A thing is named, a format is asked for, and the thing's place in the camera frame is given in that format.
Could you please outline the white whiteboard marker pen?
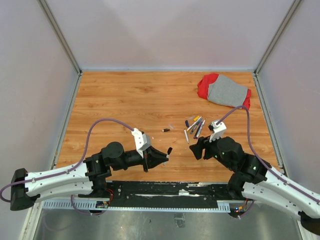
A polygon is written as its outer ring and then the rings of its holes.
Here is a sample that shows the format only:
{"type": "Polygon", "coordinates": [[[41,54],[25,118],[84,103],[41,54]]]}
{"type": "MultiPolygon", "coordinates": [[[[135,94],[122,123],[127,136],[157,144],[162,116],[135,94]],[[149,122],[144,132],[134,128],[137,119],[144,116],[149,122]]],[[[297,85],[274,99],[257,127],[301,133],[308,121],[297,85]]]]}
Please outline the white whiteboard marker pen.
{"type": "Polygon", "coordinates": [[[188,137],[188,132],[187,132],[187,130],[184,129],[183,132],[184,132],[184,136],[185,136],[186,142],[187,142],[188,144],[190,144],[190,140],[189,140],[189,137],[188,137]]]}

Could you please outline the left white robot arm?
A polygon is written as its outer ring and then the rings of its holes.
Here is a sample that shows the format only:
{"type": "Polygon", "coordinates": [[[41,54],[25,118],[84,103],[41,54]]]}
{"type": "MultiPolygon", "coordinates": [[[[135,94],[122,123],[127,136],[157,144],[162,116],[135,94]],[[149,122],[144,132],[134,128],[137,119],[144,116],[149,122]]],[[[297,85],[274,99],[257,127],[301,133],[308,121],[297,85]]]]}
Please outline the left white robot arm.
{"type": "Polygon", "coordinates": [[[121,143],[113,141],[99,153],[87,157],[74,168],[72,165],[46,172],[15,171],[10,188],[10,210],[21,211],[35,203],[59,197],[107,198],[113,190],[106,179],[112,171],[142,166],[143,171],[155,168],[169,160],[172,149],[166,153],[147,146],[143,150],[124,150],[121,143]]]}

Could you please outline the white marker yellow end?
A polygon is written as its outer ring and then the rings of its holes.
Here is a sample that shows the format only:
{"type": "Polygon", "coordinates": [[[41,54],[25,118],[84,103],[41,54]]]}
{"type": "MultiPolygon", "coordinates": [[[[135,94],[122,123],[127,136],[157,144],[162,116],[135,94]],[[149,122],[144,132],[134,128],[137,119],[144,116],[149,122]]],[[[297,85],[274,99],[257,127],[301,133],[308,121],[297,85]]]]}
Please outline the white marker yellow end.
{"type": "Polygon", "coordinates": [[[187,128],[187,132],[190,131],[197,124],[197,122],[201,120],[201,118],[202,116],[200,116],[200,118],[197,121],[194,121],[193,124],[187,128]]]}

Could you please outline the white marker black cap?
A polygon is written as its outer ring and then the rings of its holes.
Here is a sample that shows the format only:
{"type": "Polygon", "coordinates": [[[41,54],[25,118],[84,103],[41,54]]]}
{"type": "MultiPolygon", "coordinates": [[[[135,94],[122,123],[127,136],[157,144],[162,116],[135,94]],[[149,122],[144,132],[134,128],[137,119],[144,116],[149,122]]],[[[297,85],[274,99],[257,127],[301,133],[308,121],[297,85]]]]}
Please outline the white marker black cap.
{"type": "Polygon", "coordinates": [[[163,162],[163,165],[166,165],[170,159],[170,154],[172,153],[173,148],[169,147],[166,154],[166,161],[163,162]]]}

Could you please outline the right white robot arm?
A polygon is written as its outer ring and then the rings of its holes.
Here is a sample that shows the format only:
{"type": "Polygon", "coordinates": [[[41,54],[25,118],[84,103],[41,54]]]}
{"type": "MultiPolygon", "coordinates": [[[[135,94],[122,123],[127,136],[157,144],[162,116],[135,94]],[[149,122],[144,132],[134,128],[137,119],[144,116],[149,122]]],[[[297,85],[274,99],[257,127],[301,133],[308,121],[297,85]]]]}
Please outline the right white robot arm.
{"type": "Polygon", "coordinates": [[[241,197],[267,204],[287,213],[309,232],[320,234],[320,196],[287,178],[268,162],[260,162],[243,151],[241,144],[230,137],[209,141],[200,137],[190,145],[195,158],[214,158],[233,172],[226,193],[232,200],[241,197]]]}

